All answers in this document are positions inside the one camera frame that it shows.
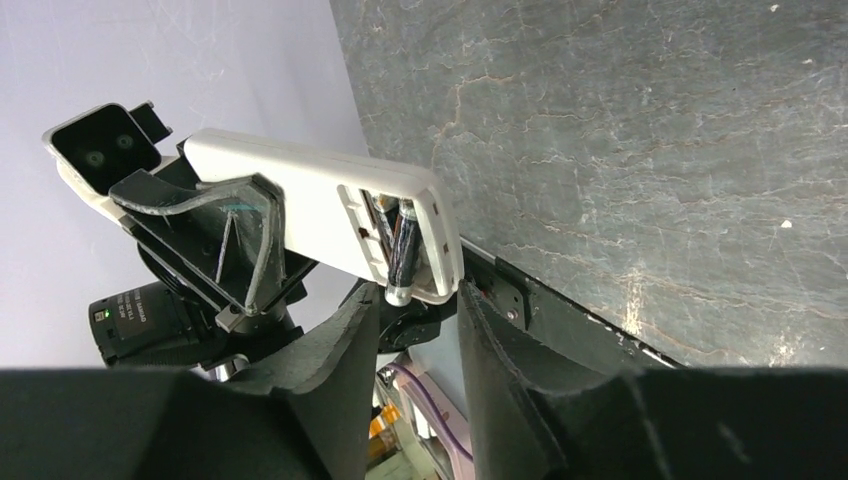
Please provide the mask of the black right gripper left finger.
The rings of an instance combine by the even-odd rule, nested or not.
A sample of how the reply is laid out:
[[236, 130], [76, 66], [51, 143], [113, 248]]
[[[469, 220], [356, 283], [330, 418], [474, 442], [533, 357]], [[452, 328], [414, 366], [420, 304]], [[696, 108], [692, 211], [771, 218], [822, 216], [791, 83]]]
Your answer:
[[5, 479], [361, 479], [376, 285], [219, 383], [181, 370], [5, 370]]

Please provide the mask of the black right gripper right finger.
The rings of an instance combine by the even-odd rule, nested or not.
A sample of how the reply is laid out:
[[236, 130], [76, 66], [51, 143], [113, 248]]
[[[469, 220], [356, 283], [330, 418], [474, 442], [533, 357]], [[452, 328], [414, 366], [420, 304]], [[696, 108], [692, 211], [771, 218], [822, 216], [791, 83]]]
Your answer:
[[480, 479], [843, 479], [847, 373], [836, 368], [592, 371], [458, 291]]

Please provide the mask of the white remote control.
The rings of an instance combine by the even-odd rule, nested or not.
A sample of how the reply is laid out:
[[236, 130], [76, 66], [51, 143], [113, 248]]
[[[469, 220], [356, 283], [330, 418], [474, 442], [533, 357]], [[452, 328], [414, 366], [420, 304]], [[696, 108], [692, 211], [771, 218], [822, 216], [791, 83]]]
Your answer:
[[282, 191], [286, 249], [351, 275], [386, 285], [373, 194], [412, 202], [421, 229], [413, 298], [451, 299], [464, 276], [457, 215], [445, 183], [420, 166], [339, 153], [218, 129], [203, 129], [183, 144], [203, 182], [259, 174]]

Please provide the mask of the black AAA battery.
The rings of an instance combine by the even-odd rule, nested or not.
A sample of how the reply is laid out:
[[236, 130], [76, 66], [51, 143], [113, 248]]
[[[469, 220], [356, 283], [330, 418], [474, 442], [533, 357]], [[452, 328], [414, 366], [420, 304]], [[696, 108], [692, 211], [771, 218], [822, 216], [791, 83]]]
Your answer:
[[399, 213], [399, 199], [385, 194], [374, 194], [371, 196], [371, 202], [382, 248], [386, 258], [390, 260], [395, 245], [395, 225]]
[[391, 252], [385, 299], [394, 307], [404, 307], [412, 299], [418, 262], [421, 229], [412, 200], [399, 203], [399, 218]]

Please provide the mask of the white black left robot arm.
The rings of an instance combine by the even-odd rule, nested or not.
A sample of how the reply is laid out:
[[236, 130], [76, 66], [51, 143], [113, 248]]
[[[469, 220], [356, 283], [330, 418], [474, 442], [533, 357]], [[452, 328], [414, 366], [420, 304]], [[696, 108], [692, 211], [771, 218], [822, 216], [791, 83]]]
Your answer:
[[266, 357], [299, 335], [289, 308], [320, 264], [401, 309], [447, 303], [463, 274], [446, 187], [420, 167], [217, 130], [169, 161], [122, 135], [85, 148], [78, 167], [87, 203], [155, 275], [90, 305], [110, 367]]

